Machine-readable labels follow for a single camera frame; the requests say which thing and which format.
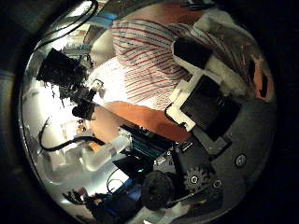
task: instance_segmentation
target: striped shirt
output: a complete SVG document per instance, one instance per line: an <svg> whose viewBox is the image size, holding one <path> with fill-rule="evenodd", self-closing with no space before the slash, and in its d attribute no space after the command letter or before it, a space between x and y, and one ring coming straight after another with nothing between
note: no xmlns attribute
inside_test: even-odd
<svg viewBox="0 0 299 224"><path fill-rule="evenodd" d="M212 49L214 55L230 68L242 77L247 76L242 62L225 43L187 24L120 20L113 22L111 31L116 57L124 75L126 99L131 104L154 99L151 108L164 110L170 104L168 97L177 84L190 78L190 74L176 64L172 56L171 44L183 36Z"/></svg>

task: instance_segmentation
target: cable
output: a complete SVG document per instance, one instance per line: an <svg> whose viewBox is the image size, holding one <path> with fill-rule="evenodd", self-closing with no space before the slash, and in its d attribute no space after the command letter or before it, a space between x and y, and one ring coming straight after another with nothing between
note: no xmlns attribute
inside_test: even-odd
<svg viewBox="0 0 299 224"><path fill-rule="evenodd" d="M51 31L51 32L49 32L49 33L43 35L43 36L41 37L41 39L44 39L44 38L46 38L46 37L49 36L49 35L55 34L55 33L59 32L59 31L62 31L62 30L64 30L64 29L66 29L66 28L68 28L68 27L74 25L76 22L80 21L83 17L87 16L87 14L88 14L88 13L92 10L92 8L93 8L93 1L91 1L91 2L92 2L92 3L91 3L91 5L90 5L90 7L87 9L87 11L84 12L84 13L82 13L76 20L74 20L73 22L71 22L70 24L68 24L68 25L66 25L66 26L64 26L64 27L62 27L62 28L59 28L59 29L57 29L57 30Z"/></svg>
<svg viewBox="0 0 299 224"><path fill-rule="evenodd" d="M105 143L103 141L101 141L100 139L93 137L93 136L80 136L80 137L76 137L72 140L68 140L67 142L64 142L60 145L58 145L57 147L44 147L42 144L42 138L43 138L43 133L45 132L45 129L47 127L47 124L49 123L50 118L48 118L44 124L44 126L42 127L41 131L38 134L38 141L39 141L39 145L40 147L48 152L53 152L53 151L57 151L60 150L64 147L67 147L70 144L76 143L76 142L80 142L80 141L85 141L85 142L94 142L100 146L104 145Z"/></svg>
<svg viewBox="0 0 299 224"><path fill-rule="evenodd" d="M110 184L110 178L117 172L119 171L120 169L116 169L115 171L113 171L110 175L109 175L109 178L107 179L107 182L106 182L106 187L107 187L107 191L108 193L112 194L112 191L109 189L109 184Z"/></svg>
<svg viewBox="0 0 299 224"><path fill-rule="evenodd" d="M34 52L37 51L38 49L43 48L43 47L46 46L46 45L48 45L48 44L50 44L50 43L52 43L52 42L58 40L58 39L61 39L61 38L65 37L65 36L71 34L71 33L74 32L75 30L77 30L81 25L83 25L86 21L88 21L91 17L93 17L94 14L96 13L97 9L98 9L98 3L97 3L96 0L90 0L90 1L93 2L94 9L93 9L92 14L91 14L88 18L86 18L83 22L81 22L80 24L78 24L76 27L74 27L74 28L71 29L70 31L66 32L64 35L60 35L60 36L58 36L58 37L55 37L55 38L53 38L53 39L51 39L51 40L48 40L48 41L42 43L41 45L37 46L37 47L34 49Z"/></svg>
<svg viewBox="0 0 299 224"><path fill-rule="evenodd" d="M108 189L107 189L107 190L108 190L108 192L111 192L111 193L112 193L112 190L113 190L113 189L110 189L109 186L110 186L110 183L111 183L112 181L120 181L122 185L124 184L122 180L119 180L119 179L110 179L110 180L107 182L107 185L108 185Z"/></svg>

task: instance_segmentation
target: screw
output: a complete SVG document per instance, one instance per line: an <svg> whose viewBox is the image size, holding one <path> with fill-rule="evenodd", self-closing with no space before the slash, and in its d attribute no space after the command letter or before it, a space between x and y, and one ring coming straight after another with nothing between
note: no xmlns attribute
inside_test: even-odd
<svg viewBox="0 0 299 224"><path fill-rule="evenodd" d="M192 182L193 184L197 184L197 182L198 182L198 177L197 177L196 175L194 175L193 177L191 177L191 182Z"/></svg>
<svg viewBox="0 0 299 224"><path fill-rule="evenodd" d="M220 180L215 180L213 183L213 187L214 189L218 189L219 187L221 187L222 183Z"/></svg>
<svg viewBox="0 0 299 224"><path fill-rule="evenodd" d="M235 159L235 165L236 167L242 167L245 165L247 161L246 155L241 154Z"/></svg>

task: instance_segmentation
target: black cable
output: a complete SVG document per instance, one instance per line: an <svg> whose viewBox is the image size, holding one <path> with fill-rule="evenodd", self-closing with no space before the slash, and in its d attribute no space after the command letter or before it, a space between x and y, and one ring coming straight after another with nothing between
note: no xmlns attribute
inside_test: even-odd
<svg viewBox="0 0 299 224"><path fill-rule="evenodd" d="M53 152L53 151L57 151L60 150L64 147L67 147L70 144L76 143L76 142L81 142L81 141L85 141L85 142L94 142L100 146L104 145L105 143L103 141L101 141L100 139L93 137L93 136L80 136L80 137L76 137L72 140L68 140L67 142L64 142L60 145L58 145L57 147L44 147L42 144L42 138L43 138L43 133L45 132L45 129L47 127L47 124L49 123L50 118L48 118L44 124L44 126L42 127L41 131L38 134L38 141L39 141L39 145L41 146L41 148L45 151L48 152Z"/></svg>
<svg viewBox="0 0 299 224"><path fill-rule="evenodd" d="M61 39L61 38L65 37L65 36L71 34L71 33L74 32L75 30L77 30L81 25L83 25L86 21L88 21L91 17L93 17L94 14L96 13L97 9L98 9L98 3L97 3L96 0L90 0L90 1L93 2L94 9L93 9L92 14L91 14L88 18L86 18L83 22L81 22L80 24L78 24L76 27L74 27L74 28L71 29L70 31L66 32L64 35L60 35L60 36L58 36L58 37L55 37L55 38L53 38L53 39L51 39L51 40L48 40L48 41L42 43L41 45L37 46L37 47L34 49L34 52L37 51L38 49L43 48L43 47L46 46L46 45L48 45L48 44L50 44L50 43L52 43L52 42L58 40L58 39Z"/></svg>
<svg viewBox="0 0 299 224"><path fill-rule="evenodd" d="M113 171L110 175L109 175L109 178L107 179L107 182L106 182L106 187L107 187L107 191L108 193L112 194L112 191L109 189L109 184L110 184L110 178L117 172L119 171L120 169L116 169L115 171Z"/></svg>
<svg viewBox="0 0 299 224"><path fill-rule="evenodd" d="M57 30L48 32L47 34L43 35L43 36L41 37L41 39L44 39L44 38L46 38L46 37L49 36L49 35L55 34L55 33L59 32L59 31L62 31L62 30L64 30L64 29L66 29L66 28L68 28L68 27L74 25L75 23L77 23L78 21L80 21L83 17L87 16L87 14L88 14L88 13L92 10L92 8L93 8L93 1L91 1L91 2L92 2L92 3L91 3L91 5L90 5L90 7L87 9L87 11L84 12L84 13L82 13L76 20L72 21L70 24L68 24L68 25L66 25L66 26L64 26L64 27L62 27L62 28L59 28L59 29L57 29Z"/></svg>
<svg viewBox="0 0 299 224"><path fill-rule="evenodd" d="M112 193L112 190L113 190L113 189L110 189L109 186L110 186L110 183L111 183L112 181L120 181L122 185L124 184L123 181L120 180L120 179L110 179L110 180L108 181L108 183L107 183L107 185L108 185L108 189L107 189L107 190L108 190L108 192L111 192L111 193Z"/></svg>

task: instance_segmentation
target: gear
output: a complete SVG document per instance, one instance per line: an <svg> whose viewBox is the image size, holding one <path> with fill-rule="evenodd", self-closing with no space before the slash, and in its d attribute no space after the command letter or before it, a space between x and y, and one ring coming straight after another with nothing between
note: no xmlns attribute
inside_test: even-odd
<svg viewBox="0 0 299 224"><path fill-rule="evenodd" d="M191 168L187 171L185 177L185 188L189 192L196 192L203 188L203 186L209 183L209 173L204 169L198 167Z"/></svg>

